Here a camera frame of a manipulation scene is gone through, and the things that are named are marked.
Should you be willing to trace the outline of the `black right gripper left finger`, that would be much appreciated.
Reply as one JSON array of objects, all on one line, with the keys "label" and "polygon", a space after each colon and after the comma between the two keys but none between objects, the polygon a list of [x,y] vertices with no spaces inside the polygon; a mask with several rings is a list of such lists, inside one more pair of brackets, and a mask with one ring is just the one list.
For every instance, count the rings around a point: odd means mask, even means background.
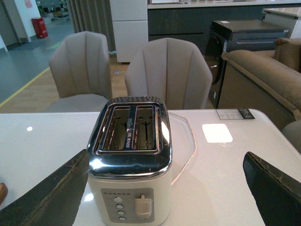
[{"label": "black right gripper left finger", "polygon": [[89,153],[83,149],[0,211],[2,226],[71,226],[85,191]]}]

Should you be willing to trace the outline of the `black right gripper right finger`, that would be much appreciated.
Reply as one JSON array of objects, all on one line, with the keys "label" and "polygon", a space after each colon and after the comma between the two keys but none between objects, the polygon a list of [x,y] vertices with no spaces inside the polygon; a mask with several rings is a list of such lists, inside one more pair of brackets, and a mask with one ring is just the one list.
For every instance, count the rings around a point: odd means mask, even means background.
[{"label": "black right gripper right finger", "polygon": [[247,185],[267,226],[301,224],[301,183],[252,152],[243,160]]}]

